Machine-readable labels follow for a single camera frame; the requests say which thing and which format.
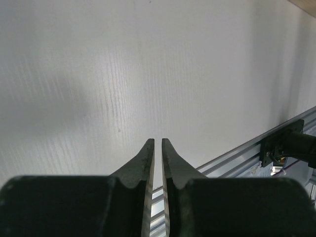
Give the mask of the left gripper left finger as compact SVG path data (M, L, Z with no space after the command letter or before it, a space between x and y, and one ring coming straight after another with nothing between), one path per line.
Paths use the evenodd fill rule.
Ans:
M147 237L155 141L108 176L16 176L0 190L3 237Z

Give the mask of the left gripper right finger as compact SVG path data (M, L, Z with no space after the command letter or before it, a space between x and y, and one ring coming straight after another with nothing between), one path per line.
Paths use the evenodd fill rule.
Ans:
M169 237L313 237L316 211L289 178L208 178L162 140Z

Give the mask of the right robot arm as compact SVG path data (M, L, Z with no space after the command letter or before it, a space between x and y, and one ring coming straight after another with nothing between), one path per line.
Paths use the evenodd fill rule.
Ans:
M304 161L310 168L316 168L316 137L292 131L283 136L281 146L284 157Z

